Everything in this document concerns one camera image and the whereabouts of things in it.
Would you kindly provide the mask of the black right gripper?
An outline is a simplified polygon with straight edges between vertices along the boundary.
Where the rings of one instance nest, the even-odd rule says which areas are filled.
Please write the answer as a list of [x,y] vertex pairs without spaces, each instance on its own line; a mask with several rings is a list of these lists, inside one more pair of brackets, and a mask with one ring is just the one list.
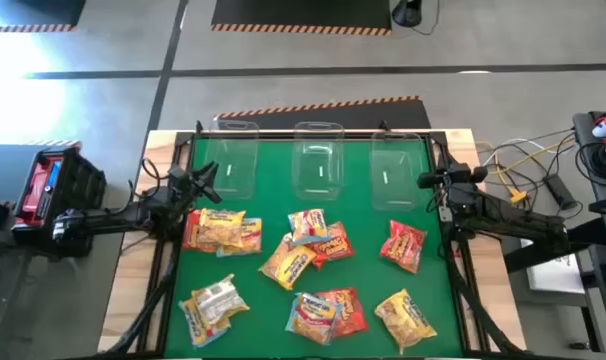
[[469,167],[472,171],[471,180],[467,183],[453,183],[448,174],[449,167],[447,168],[447,180],[443,179],[445,174],[422,173],[418,177],[417,186],[420,189],[428,189],[447,185],[449,194],[451,196],[466,196],[471,199],[478,197],[479,189],[477,184],[483,182],[488,176],[488,169],[485,166],[478,166],[474,168]]

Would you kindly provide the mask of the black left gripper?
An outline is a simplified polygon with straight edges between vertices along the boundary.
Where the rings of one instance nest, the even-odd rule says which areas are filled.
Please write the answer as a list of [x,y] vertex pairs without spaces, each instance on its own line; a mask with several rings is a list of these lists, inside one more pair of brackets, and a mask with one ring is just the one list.
[[181,181],[169,181],[168,188],[176,197],[182,195],[193,195],[197,189],[196,182],[201,182],[204,187],[199,190],[199,195],[208,198],[211,202],[218,204],[222,201],[221,196],[210,186],[215,183],[218,164],[211,161],[196,170],[184,170],[185,177]]

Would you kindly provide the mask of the yellow Maruchan noodle pack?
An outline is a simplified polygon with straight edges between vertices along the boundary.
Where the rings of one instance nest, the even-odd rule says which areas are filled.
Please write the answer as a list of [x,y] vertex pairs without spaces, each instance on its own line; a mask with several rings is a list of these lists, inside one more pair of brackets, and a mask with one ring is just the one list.
[[294,245],[292,234],[286,233],[259,271],[284,289],[292,290],[296,280],[315,258],[313,250],[305,245]]
[[422,311],[411,298],[406,289],[392,294],[376,306],[374,313],[379,317],[396,344],[399,353],[418,344],[426,338],[437,335]]
[[237,291],[233,279],[234,275],[229,274],[216,283],[191,292],[198,310],[209,325],[215,325],[236,313],[250,310]]
[[215,243],[223,246],[241,246],[241,231],[245,214],[245,211],[202,209],[197,242]]

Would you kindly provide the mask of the blue-edged Maruchan noodle pack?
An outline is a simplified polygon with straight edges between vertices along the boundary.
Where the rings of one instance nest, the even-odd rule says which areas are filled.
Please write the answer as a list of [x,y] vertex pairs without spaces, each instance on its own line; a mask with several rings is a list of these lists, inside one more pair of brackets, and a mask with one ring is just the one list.
[[218,257],[249,255],[261,252],[262,219],[246,218],[241,227],[241,245],[221,245],[216,255]]
[[179,301],[178,306],[185,316],[190,341],[194,347],[202,348],[208,345],[223,336],[231,328],[228,319],[210,325],[193,299]]
[[288,215],[288,220],[292,230],[292,243],[295,246],[327,242],[331,239],[322,209],[292,213]]

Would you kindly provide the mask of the red Maruchan noodle pack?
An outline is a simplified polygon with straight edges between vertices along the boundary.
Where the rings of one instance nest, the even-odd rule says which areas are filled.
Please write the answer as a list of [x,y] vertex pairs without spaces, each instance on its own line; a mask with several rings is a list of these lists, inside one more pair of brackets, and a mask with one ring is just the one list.
[[217,245],[215,243],[197,241],[199,233],[199,221],[199,210],[194,210],[188,214],[183,235],[182,249],[203,253],[215,253],[217,250]]
[[380,248],[379,255],[416,274],[426,237],[425,231],[391,220],[390,237]]
[[369,329],[362,304],[353,287],[318,292],[317,296],[341,306],[341,314],[336,320],[335,337],[344,337]]
[[355,254],[342,222],[331,224],[328,230],[330,234],[329,241],[308,245],[308,248],[316,254],[312,260],[312,265],[317,269],[321,269],[326,262],[351,257]]

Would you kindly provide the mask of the pink yellow snack bag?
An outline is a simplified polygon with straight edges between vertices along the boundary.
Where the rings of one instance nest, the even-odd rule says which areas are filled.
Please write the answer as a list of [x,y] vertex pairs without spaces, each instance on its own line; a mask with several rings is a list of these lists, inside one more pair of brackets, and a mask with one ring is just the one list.
[[292,302],[285,330],[318,344],[329,345],[342,313],[342,306],[316,295],[300,292]]

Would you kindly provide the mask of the clear plastic bin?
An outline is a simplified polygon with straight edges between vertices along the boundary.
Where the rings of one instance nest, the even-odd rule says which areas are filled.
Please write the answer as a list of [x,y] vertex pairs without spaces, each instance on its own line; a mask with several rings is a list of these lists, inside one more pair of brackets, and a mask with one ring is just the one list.
[[207,132],[204,162],[219,165],[214,190],[224,199],[249,199],[255,189],[259,126],[240,120],[216,120]]
[[373,207],[379,211],[410,212],[419,198],[415,171],[421,173],[423,140],[417,133],[379,132],[370,145]]
[[294,127],[292,181],[304,200],[335,200],[343,188],[344,128],[330,122],[300,122]]

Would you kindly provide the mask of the hazard-striped black floor mat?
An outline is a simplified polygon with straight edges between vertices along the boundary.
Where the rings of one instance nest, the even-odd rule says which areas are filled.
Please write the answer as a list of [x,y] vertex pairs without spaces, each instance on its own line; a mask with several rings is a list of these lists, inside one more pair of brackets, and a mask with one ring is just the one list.
[[300,122],[337,123],[344,129],[431,129],[418,96],[395,96],[220,113],[216,120],[253,122],[260,129],[292,129]]
[[0,33],[69,32],[86,0],[0,0]]
[[46,146],[46,147],[56,147],[56,146],[67,146],[67,147],[76,147],[81,149],[82,142],[79,140],[31,140],[26,142],[24,145],[35,145],[35,146]]
[[216,0],[218,32],[386,36],[389,0]]

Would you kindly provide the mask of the black power brick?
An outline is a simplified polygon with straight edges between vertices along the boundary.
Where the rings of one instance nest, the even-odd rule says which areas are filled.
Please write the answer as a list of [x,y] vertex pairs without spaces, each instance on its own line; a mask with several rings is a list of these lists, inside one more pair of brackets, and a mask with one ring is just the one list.
[[569,191],[558,174],[549,174],[543,178],[543,183],[559,206],[560,210],[569,210],[578,205],[577,200]]

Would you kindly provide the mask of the black and red crate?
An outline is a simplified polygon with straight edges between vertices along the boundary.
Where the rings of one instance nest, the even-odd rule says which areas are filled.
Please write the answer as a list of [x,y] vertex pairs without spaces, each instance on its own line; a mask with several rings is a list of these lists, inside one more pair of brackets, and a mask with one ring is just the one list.
[[91,241],[59,239],[54,220],[69,209],[99,208],[105,188],[104,172],[82,157],[78,148],[38,151],[14,210],[15,242],[52,258],[86,256]]

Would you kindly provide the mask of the white board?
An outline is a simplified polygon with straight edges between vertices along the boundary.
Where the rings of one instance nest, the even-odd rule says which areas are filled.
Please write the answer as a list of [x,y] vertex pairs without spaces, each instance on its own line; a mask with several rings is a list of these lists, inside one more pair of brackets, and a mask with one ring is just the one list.
[[526,269],[531,290],[585,294],[575,254],[565,255]]

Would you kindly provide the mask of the black side desk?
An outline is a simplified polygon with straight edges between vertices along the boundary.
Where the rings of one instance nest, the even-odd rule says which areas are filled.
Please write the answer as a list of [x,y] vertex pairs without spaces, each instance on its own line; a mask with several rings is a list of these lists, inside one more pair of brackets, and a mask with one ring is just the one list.
[[579,174],[592,186],[596,201],[588,205],[588,210],[596,213],[597,217],[567,230],[567,250],[544,250],[532,242],[508,253],[505,263],[509,272],[515,272],[587,250],[593,269],[582,273],[581,279],[583,285],[599,289],[606,312],[606,144],[592,135],[595,122],[602,117],[606,117],[606,111],[573,116],[574,135],[579,145],[574,164]]

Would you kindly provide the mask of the black stand base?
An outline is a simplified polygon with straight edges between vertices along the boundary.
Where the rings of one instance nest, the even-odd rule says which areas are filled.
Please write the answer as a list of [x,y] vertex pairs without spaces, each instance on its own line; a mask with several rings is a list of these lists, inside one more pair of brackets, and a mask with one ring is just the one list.
[[399,0],[391,12],[392,20],[402,27],[416,27],[422,22],[423,0]]

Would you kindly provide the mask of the black diagonal frame brace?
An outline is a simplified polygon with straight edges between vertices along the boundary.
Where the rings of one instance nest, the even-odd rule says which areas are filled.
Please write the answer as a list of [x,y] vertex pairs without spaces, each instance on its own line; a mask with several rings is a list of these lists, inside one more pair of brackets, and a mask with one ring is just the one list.
[[477,325],[477,329],[484,333],[481,338],[491,338],[494,344],[499,349],[498,352],[494,352],[494,355],[501,354],[502,356],[507,355],[522,355],[524,351],[511,342],[507,335],[498,327],[498,325],[491,318],[490,314],[483,307],[480,298],[469,287],[469,282],[461,275],[456,262],[456,256],[451,248],[446,251],[446,260],[450,265],[449,273],[451,277],[452,288],[458,293],[459,297],[462,297],[470,309],[474,322]]
[[133,353],[130,353],[129,350],[133,344],[136,344],[137,347],[146,347],[152,315],[159,303],[169,298],[174,288],[178,257],[179,255],[175,252],[170,255],[166,273],[160,279],[157,287],[146,297],[140,312],[134,318],[132,324],[114,345],[107,350],[98,352],[96,355],[97,358],[123,360],[130,355],[142,355],[145,353],[144,350],[137,350]]

